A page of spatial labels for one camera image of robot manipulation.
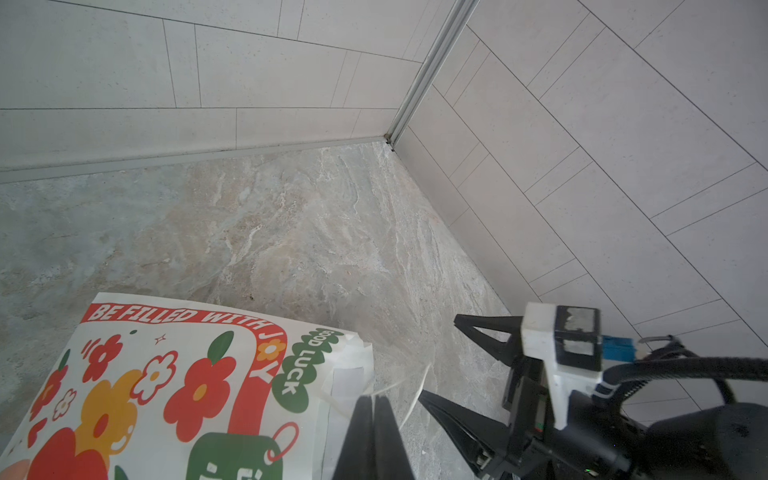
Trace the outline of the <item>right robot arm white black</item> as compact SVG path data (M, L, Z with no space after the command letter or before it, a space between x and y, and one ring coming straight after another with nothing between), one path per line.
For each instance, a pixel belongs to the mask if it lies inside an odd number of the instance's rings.
M510 370L507 422L431 392L420 404L480 479L763 479L767 409L737 400L731 382L763 382L758 358L702 357L674 336L636 354L605 335L595 308L531 303L521 316L459 315L455 326ZM657 380L714 382L720 406L660 420L624 403Z

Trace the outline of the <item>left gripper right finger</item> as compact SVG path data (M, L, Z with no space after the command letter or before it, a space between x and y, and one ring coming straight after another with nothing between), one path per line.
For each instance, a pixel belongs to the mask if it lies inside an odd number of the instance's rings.
M374 400L373 441L376 479L415 479L391 403L384 396Z

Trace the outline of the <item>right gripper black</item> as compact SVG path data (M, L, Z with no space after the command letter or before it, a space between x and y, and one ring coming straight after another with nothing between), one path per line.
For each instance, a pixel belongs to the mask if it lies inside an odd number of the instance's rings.
M575 392L566 397L566 426L555 426L543 362L523 356L522 316L457 314L454 326L495 360L511 368L508 427L429 391L419 403L443 428L476 477L604 479L599 415Z

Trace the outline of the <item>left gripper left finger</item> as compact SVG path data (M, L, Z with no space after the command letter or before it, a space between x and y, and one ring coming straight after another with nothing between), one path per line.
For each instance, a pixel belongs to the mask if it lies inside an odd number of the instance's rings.
M333 480L375 478L373 420L372 399L361 396L355 404Z

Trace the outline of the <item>white floral paper bag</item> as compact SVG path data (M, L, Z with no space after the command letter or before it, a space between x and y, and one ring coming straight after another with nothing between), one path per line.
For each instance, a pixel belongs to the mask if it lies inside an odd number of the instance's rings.
M101 293L1 457L5 479L332 479L373 351L351 331Z

